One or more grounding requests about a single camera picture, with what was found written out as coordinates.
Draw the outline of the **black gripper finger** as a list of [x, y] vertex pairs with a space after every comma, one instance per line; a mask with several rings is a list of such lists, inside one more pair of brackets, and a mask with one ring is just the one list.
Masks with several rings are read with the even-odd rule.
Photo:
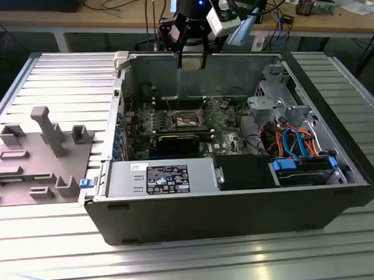
[[186, 17], [162, 19], [158, 25], [166, 50], [173, 52], [178, 57], [178, 69], [182, 69], [182, 52], [190, 37], [189, 20]]
[[202, 52], [202, 63], [201, 68], [205, 69], [205, 65], [207, 62], [207, 56], [212, 55], [213, 53], [219, 53], [224, 45], [223, 37], [215, 37], [214, 40], [208, 39], [208, 34], [210, 33], [210, 28], [204, 25], [200, 26], [200, 34], [203, 44], [203, 52]]

